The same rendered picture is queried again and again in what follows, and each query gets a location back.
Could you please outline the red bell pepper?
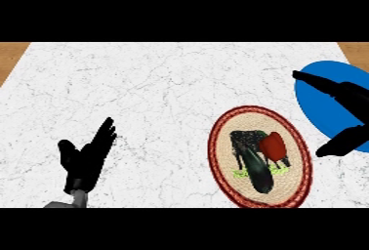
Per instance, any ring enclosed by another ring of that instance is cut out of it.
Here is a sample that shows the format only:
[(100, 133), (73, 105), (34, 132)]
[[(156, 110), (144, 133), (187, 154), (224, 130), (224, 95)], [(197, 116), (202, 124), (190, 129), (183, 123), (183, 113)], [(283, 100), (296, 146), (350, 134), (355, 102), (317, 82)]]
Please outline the red bell pepper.
[(286, 156), (286, 148), (277, 132), (271, 132), (259, 141), (259, 150), (264, 156), (277, 162)]

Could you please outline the oval woven red-rimmed placemat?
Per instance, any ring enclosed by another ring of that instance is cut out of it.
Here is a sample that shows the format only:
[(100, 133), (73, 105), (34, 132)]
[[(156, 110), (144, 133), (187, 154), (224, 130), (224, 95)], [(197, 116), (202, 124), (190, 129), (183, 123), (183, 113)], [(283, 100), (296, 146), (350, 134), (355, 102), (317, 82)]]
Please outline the oval woven red-rimmed placemat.
[[(290, 164), (274, 171), (274, 187), (268, 193), (258, 193), (252, 187), (228, 137), (231, 131), (255, 130), (280, 134)], [(221, 115), (209, 133), (208, 160), (218, 187), (239, 207), (295, 208), (301, 205), (313, 181), (310, 151), (295, 127), (274, 111), (243, 105)]]

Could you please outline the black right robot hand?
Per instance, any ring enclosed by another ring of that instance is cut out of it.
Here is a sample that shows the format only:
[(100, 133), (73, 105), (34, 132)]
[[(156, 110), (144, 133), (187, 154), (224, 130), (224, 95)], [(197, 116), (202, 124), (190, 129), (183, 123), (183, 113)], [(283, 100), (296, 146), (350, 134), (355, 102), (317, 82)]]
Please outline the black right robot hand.
[(361, 125), (345, 128), (316, 151), (319, 157), (345, 156), (369, 141), (369, 90), (354, 83), (336, 83), (321, 76), (296, 70), (292, 71), (292, 78), (327, 94), (361, 121)]

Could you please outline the blue round plate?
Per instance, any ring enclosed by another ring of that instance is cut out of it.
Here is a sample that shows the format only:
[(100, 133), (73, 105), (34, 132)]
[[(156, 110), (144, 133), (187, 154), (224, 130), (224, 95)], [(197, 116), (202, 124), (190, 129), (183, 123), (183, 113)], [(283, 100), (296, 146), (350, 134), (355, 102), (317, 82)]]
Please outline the blue round plate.
[[(348, 63), (311, 62), (299, 71), (321, 76), (336, 83), (354, 83), (369, 90), (369, 72)], [(361, 125), (361, 121), (350, 114), (335, 99), (317, 91), (304, 81), (295, 81), (293, 90), (301, 110), (314, 127), (329, 138), (345, 128)], [(369, 141), (355, 150), (369, 153)]]

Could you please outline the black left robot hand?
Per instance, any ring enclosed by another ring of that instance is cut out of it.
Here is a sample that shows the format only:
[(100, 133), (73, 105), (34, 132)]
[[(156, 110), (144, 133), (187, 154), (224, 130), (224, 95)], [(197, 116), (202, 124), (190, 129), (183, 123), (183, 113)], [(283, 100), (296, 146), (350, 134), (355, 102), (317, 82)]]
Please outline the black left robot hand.
[(60, 165), (68, 172), (63, 191), (68, 194), (75, 190), (84, 193), (93, 190), (115, 138), (113, 120), (107, 117), (82, 149), (76, 149), (68, 140), (59, 141)]

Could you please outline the dark green eggplant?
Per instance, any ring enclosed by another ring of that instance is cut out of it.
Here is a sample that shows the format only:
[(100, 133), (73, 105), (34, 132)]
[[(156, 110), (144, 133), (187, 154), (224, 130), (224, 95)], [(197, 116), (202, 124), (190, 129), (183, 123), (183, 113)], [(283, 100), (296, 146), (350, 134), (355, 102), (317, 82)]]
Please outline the dark green eggplant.
[(240, 148), (240, 157), (245, 163), (252, 187), (258, 193), (268, 193), (274, 187), (271, 171), (252, 148)]

